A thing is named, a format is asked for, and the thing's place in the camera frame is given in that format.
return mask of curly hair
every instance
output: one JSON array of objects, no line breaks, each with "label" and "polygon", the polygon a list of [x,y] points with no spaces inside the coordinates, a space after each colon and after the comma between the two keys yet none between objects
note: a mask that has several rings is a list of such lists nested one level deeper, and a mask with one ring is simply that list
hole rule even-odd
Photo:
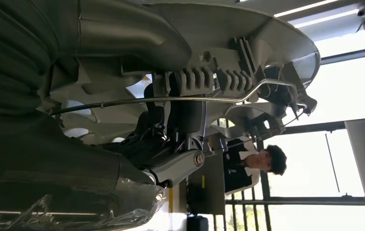
[{"label": "curly hair", "polygon": [[279,148],[277,145],[269,145],[265,150],[271,157],[271,169],[269,172],[282,176],[287,169],[287,157],[283,150],[281,150],[281,148]]}]

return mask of wire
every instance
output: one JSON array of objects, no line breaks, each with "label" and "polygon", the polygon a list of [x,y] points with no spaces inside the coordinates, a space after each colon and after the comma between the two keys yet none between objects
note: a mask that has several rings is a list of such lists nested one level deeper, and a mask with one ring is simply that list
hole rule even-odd
[{"label": "wire", "polygon": [[284,127],[289,125],[290,123],[294,122],[295,120],[298,120],[298,118],[304,114],[304,111],[305,111],[305,109],[303,109],[302,112],[299,115],[297,115],[294,119],[292,119],[290,122],[286,123],[284,125]]},{"label": "wire", "polygon": [[67,112],[74,112],[83,109],[91,109],[91,108],[105,108],[117,105],[124,105],[124,104],[132,104],[132,103],[147,103],[147,102],[165,102],[165,101],[203,101],[203,102],[219,102],[219,103],[241,103],[244,102],[246,99],[251,97],[253,94],[257,92],[257,90],[264,84],[276,84],[276,85],[283,85],[292,87],[294,91],[294,101],[295,103],[299,104],[298,95],[297,95],[297,88],[295,84],[291,82],[279,81],[276,79],[263,79],[258,84],[256,84],[245,96],[236,99],[229,99],[229,98],[214,98],[214,97],[192,97],[192,96],[184,96],[184,97],[150,97],[150,98],[141,98],[141,99],[128,99],[128,100],[117,100],[111,102],[101,102],[101,103],[90,103],[75,107],[68,107],[62,110],[52,112],[50,115],[58,115]]}]

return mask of floor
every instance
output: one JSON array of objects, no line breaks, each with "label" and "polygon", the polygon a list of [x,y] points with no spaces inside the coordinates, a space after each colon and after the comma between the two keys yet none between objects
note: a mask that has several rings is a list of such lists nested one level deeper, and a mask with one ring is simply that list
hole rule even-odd
[{"label": "floor", "polygon": [[145,225],[127,231],[186,231],[186,183],[166,190],[163,207]]}]

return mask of glass window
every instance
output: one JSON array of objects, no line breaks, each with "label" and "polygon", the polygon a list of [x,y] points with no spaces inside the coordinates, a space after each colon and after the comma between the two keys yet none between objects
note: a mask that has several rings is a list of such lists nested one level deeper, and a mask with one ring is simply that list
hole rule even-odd
[{"label": "glass window", "polygon": [[326,132],[275,136],[265,146],[278,145],[287,156],[283,176],[269,174],[271,196],[363,196],[351,144],[346,131],[327,134],[340,192],[328,151]]},{"label": "glass window", "polygon": [[321,58],[365,49],[365,31],[314,42]]},{"label": "glass window", "polygon": [[[365,58],[321,66],[307,93],[318,101],[315,111],[288,126],[365,118]],[[288,108],[283,123],[292,119]]]},{"label": "glass window", "polygon": [[270,205],[273,231],[365,230],[365,206]]},{"label": "glass window", "polygon": [[327,134],[340,191],[352,196],[365,196],[346,129]]},{"label": "glass window", "polygon": [[[264,206],[256,205],[257,224],[259,225],[259,231],[267,231],[266,217],[264,215]],[[246,221],[249,231],[256,230],[256,220],[253,205],[246,205]]]},{"label": "glass window", "polygon": [[225,230],[225,223],[223,221],[222,215],[216,215],[216,230],[217,231],[224,231]]}]

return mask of black bag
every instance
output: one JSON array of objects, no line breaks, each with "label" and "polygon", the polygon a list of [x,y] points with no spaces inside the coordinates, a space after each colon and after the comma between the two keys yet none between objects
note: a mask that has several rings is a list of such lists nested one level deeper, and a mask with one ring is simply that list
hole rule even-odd
[{"label": "black bag", "polygon": [[208,218],[202,216],[188,217],[187,231],[209,231]]}]

